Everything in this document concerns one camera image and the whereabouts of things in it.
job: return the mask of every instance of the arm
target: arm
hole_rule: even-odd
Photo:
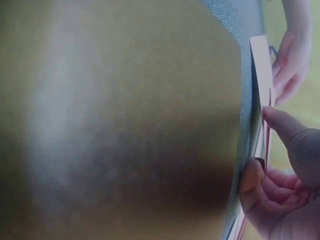
[[[310,0],[282,0],[286,24],[289,31],[312,32]]]

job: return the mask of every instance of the fingernail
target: fingernail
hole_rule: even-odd
[[[264,107],[263,107],[263,116],[269,115],[269,114],[271,114],[271,113],[274,113],[275,110],[276,110],[276,109],[275,109],[274,107],[272,107],[272,106],[264,106]]]
[[[256,157],[255,160],[257,160],[261,164],[262,169],[265,170],[265,167],[266,167],[265,160],[263,160],[260,157]]]

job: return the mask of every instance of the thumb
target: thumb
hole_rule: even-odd
[[[273,84],[276,90],[283,90],[290,79],[297,73],[297,66],[293,64],[286,64],[286,66],[280,69],[277,75],[274,77]]]
[[[245,216],[264,238],[269,239],[275,225],[290,212],[290,209],[269,199],[262,186],[264,181],[271,182],[266,178],[268,177],[265,176],[261,164],[250,158],[242,173],[239,198]]]
[[[284,57],[283,54],[279,53],[272,65],[272,75],[274,80],[278,75],[278,73],[280,72],[280,70],[283,69],[286,64],[287,64],[287,59]]]
[[[270,128],[276,131],[287,148],[297,135],[308,129],[293,116],[270,106],[263,109],[263,117]]]

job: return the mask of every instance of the hand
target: hand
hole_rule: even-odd
[[[272,66],[276,105],[289,100],[307,77],[312,48],[309,31],[287,30]]]
[[[275,169],[265,174],[250,159],[240,183],[244,214],[266,239],[320,238],[320,131],[268,107],[263,115],[287,148],[296,175]]]

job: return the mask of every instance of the gray fabric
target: gray fabric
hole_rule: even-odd
[[[241,47],[241,110],[237,145],[237,164],[233,176],[226,225],[225,239],[239,211],[237,190],[240,174],[249,155],[252,115],[252,60],[250,37],[265,32],[261,0],[202,0]]]

